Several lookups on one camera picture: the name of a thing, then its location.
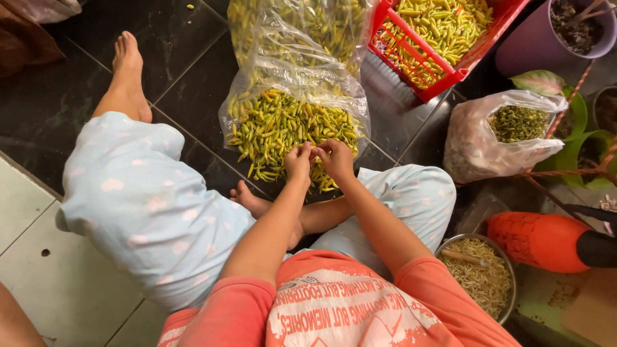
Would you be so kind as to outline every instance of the foot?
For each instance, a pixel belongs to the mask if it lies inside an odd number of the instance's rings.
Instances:
[[[127,96],[139,110],[139,120],[151,123],[152,111],[141,89],[141,68],[144,61],[137,49],[135,36],[128,31],[123,31],[122,36],[119,36],[114,44],[114,48],[116,52],[112,63],[114,78],[109,91],[117,91]]]
[[[266,213],[267,210],[270,209],[272,203],[264,200],[262,198],[258,198],[251,193],[249,187],[246,186],[244,181],[238,182],[238,189],[232,189],[230,191],[231,200],[236,201],[238,204],[242,205],[245,209],[249,210],[253,218],[259,219]],[[302,224],[298,220],[296,227],[294,228],[294,232],[291,234],[291,238],[289,239],[289,244],[287,245],[287,250],[294,249],[298,242],[304,237],[304,229],[302,228]]]

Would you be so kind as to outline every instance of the red plastic crate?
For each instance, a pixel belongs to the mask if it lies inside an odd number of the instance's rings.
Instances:
[[[401,79],[411,87],[413,92],[424,103],[427,103],[429,100],[441,94],[454,84],[464,80],[471,72],[471,69],[478,64],[480,59],[484,57],[486,52],[488,52],[493,44],[505,32],[508,26],[510,26],[514,18],[516,18],[516,16],[529,2],[529,0],[501,0],[500,2],[492,4],[494,16],[493,22],[488,26],[488,28],[486,28],[486,31],[478,38],[477,42],[471,47],[471,49],[462,57],[461,61],[455,67],[452,67],[396,13],[394,9],[399,4],[399,1],[400,0],[395,0],[394,2],[392,2],[392,0],[381,0],[379,2],[377,10],[375,11],[373,33],[371,36],[372,39],[368,43],[368,49],[377,54],[381,60],[392,68],[392,70],[398,73]],[[404,32],[403,37],[400,39],[397,38],[390,30],[386,28],[385,24],[388,20],[393,22]],[[395,44],[391,46],[385,42],[380,36],[377,35],[378,31],[380,33],[383,31],[388,32],[388,38],[393,38],[396,41]],[[410,38],[415,44],[417,44],[420,49],[426,53],[426,57],[423,57],[420,52],[411,46],[411,44],[407,42],[406,38]],[[412,58],[419,62],[419,64],[417,67],[412,67],[405,62],[403,62],[403,64],[410,71],[410,75],[418,77],[426,85],[429,85],[428,88],[422,90],[416,86],[411,78],[406,75],[400,67],[391,61],[390,58],[382,52],[382,50],[378,49],[377,45],[380,45],[381,47],[385,45],[387,49],[384,49],[384,51],[391,50],[390,54],[395,54],[399,58],[399,61],[402,61],[401,56],[394,52],[394,48],[400,46],[407,51]],[[444,73],[440,73],[439,75],[433,73],[430,70],[430,66],[426,63],[428,59],[432,59]],[[436,82],[429,84],[424,78],[422,78],[421,74],[418,73],[418,71],[422,69],[435,78]]]

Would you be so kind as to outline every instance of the stainless steel bowl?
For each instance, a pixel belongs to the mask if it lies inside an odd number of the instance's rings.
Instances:
[[[504,266],[508,270],[508,272],[510,273],[510,277],[512,278],[512,287],[510,288],[510,291],[508,291],[508,298],[506,299],[505,307],[499,313],[499,317],[497,318],[497,322],[500,325],[503,325],[503,323],[505,323],[505,321],[508,319],[508,317],[512,313],[512,310],[514,310],[514,305],[516,304],[516,278],[514,276],[514,269],[512,268],[512,263],[508,259],[508,256],[505,254],[505,252],[501,248],[499,248],[499,246],[497,246],[497,243],[494,243],[490,238],[486,236],[482,236],[478,234],[460,234],[444,242],[443,245],[437,248],[437,251],[435,252],[435,256],[438,256],[439,253],[441,253],[441,250],[444,249],[449,244],[455,241],[458,241],[458,240],[462,240],[464,238],[477,238],[479,240],[486,242],[486,244],[492,249],[494,249],[495,253],[505,261]]]

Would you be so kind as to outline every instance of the caladium plant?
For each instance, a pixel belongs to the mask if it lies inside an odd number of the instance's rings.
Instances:
[[[566,84],[563,78],[546,70],[525,72],[512,77],[511,80],[518,88],[544,95],[561,94],[563,86]]]

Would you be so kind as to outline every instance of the brown fabric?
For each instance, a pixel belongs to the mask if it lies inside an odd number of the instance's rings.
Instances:
[[[64,57],[54,38],[21,12],[19,1],[0,0],[0,78]]]

